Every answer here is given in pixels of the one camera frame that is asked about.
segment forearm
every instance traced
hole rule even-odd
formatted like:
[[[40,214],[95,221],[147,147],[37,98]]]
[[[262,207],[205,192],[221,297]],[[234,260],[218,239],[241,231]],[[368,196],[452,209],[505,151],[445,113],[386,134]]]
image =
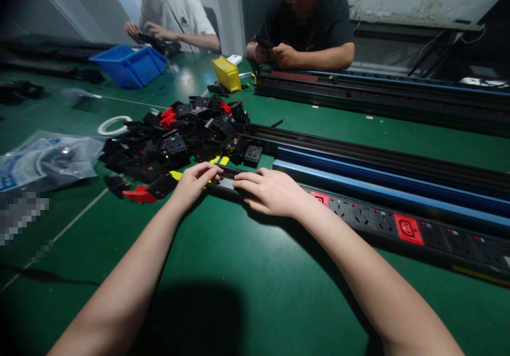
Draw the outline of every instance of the forearm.
[[[462,354],[416,290],[334,212],[317,203],[296,218],[338,265],[390,353]]]
[[[342,70],[351,66],[354,60],[354,44],[318,50],[299,52],[299,67],[309,70]]]
[[[183,35],[179,33],[177,39],[185,44],[191,44],[202,49],[219,50],[220,48],[216,35]]]
[[[132,346],[184,211],[172,200],[83,307],[50,354],[124,354]]]
[[[255,60],[255,49],[257,47],[257,43],[255,41],[250,41],[248,45],[246,45],[246,57]]]

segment person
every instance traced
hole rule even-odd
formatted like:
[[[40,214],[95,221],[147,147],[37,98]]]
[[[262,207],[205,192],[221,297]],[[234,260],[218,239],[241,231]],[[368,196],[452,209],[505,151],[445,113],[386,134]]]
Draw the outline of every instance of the person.
[[[143,32],[160,40],[179,41],[182,50],[189,52],[220,49],[200,0],[142,0],[138,26],[128,21],[124,30],[140,45],[138,35]]]
[[[134,245],[50,350],[49,355],[120,355],[133,345],[168,249],[184,213],[222,169],[202,163],[184,171],[176,189]],[[234,187],[259,200],[262,214],[296,219],[342,272],[379,333],[386,354],[463,355],[441,319],[415,289],[334,212],[279,171],[241,173]]]
[[[264,48],[258,38],[276,47]],[[347,0],[273,0],[246,55],[259,64],[274,59],[284,70],[349,68],[354,42]]]

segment clear plastic bag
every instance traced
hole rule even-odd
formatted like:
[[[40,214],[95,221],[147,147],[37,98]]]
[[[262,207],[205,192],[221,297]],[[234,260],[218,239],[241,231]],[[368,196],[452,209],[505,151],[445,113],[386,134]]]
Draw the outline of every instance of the clear plastic bag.
[[[0,191],[50,191],[96,176],[104,138],[38,130],[0,156]]]

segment green table surface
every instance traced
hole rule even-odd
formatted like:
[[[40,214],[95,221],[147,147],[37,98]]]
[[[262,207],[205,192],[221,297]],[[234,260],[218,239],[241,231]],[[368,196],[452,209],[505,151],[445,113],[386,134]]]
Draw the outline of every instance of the green table surface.
[[[29,80],[45,86],[48,94],[0,104],[0,152],[37,129],[97,135],[97,127],[111,117],[140,120],[151,107],[164,110],[177,100],[187,102],[214,82],[212,58],[181,54],[171,60],[167,73],[137,90],[121,89],[109,78],[93,85],[2,72],[2,81]],[[239,71],[250,71],[248,63]],[[61,95],[67,88],[103,98],[69,101]],[[253,123],[271,125],[283,118],[280,128],[286,130],[510,171],[508,139],[312,108],[254,96],[251,89],[228,99],[233,100],[243,100]],[[273,160],[263,156],[260,165],[271,168]],[[49,209],[1,249],[0,263],[24,267],[34,261],[30,269],[103,281],[163,202],[119,200],[105,192],[102,176],[111,172],[101,163],[96,171],[98,177],[51,193]],[[508,289],[378,251],[435,309],[466,354],[510,354]],[[0,284],[14,275],[3,269]],[[23,354],[47,352],[95,290],[90,284],[17,278],[0,294],[7,343]],[[135,349],[144,354],[361,355],[377,353],[377,337],[340,272],[303,228],[207,196],[176,234]]]

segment chair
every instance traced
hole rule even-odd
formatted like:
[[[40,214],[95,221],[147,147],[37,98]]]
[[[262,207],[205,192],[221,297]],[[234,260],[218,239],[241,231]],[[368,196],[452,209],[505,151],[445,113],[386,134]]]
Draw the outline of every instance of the chair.
[[[219,50],[211,50],[211,53],[213,54],[222,54],[222,41],[219,39],[219,28],[218,28],[218,19],[216,18],[216,13],[214,13],[214,9],[209,7],[204,7],[204,11],[206,11],[207,18],[209,19],[209,22],[212,25],[212,28],[214,29],[214,32],[216,33],[216,36],[218,36],[219,40]]]

